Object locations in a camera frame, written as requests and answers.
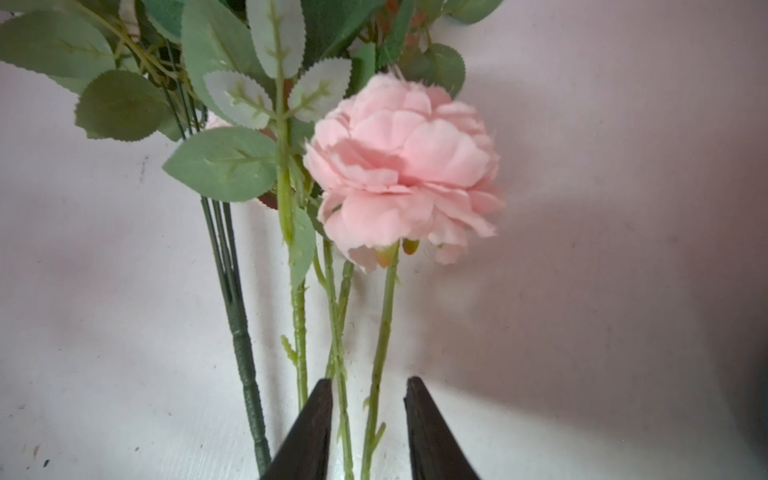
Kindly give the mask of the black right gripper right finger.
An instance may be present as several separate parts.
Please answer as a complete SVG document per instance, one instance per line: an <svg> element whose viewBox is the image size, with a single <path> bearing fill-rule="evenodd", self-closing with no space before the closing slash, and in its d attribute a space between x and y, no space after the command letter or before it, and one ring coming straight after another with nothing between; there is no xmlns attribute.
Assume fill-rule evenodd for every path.
<svg viewBox="0 0 768 480"><path fill-rule="evenodd" d="M414 480L479 480L424 381L407 380L404 398Z"/></svg>

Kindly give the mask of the pink peony flower stem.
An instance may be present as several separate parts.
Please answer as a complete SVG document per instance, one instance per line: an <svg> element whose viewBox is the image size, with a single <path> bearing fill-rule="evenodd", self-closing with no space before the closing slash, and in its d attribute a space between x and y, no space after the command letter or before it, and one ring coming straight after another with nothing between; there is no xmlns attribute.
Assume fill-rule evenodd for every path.
<svg viewBox="0 0 768 480"><path fill-rule="evenodd" d="M340 417L346 478L369 478L385 431L378 419L398 259L421 244L450 264L468 236L494 234L499 156L471 105L438 86L376 70L375 17L388 1L245 1L231 10L262 68L234 110L275 144L276 180L253 200L271 206L287 247L294 336L284 341L300 410L310 392L306 282L314 274L329 308L324 377L346 405L342 340L355 271L386 272L363 437L355 462Z"/></svg>

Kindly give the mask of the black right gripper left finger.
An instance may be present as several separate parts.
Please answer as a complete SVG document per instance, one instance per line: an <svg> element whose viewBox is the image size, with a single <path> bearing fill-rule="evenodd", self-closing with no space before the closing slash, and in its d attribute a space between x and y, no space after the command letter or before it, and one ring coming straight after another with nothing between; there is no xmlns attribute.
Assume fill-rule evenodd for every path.
<svg viewBox="0 0 768 480"><path fill-rule="evenodd" d="M326 480L332 432L332 380L317 382L261 480Z"/></svg>

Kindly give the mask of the dusty blue hydrangea stem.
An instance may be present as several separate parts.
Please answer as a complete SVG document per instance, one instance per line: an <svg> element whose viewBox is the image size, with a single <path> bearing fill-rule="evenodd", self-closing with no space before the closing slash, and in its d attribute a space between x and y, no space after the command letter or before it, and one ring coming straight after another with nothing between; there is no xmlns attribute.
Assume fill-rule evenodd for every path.
<svg viewBox="0 0 768 480"><path fill-rule="evenodd" d="M90 138L179 141L164 171L196 192L232 335L260 473L271 461L231 207L268 193L274 142L236 118L262 68L225 1L5 1L1 59L77 96Z"/></svg>

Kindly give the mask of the peach rose spray stem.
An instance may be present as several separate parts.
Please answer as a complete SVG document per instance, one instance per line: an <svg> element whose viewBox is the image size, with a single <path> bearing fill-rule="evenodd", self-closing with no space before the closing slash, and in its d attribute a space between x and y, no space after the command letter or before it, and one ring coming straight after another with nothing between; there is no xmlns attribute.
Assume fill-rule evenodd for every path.
<svg viewBox="0 0 768 480"><path fill-rule="evenodd" d="M501 4L501 0L388 1L375 17L376 70L457 96L466 80L465 61L456 49L432 39L432 26L443 17L476 24Z"/></svg>

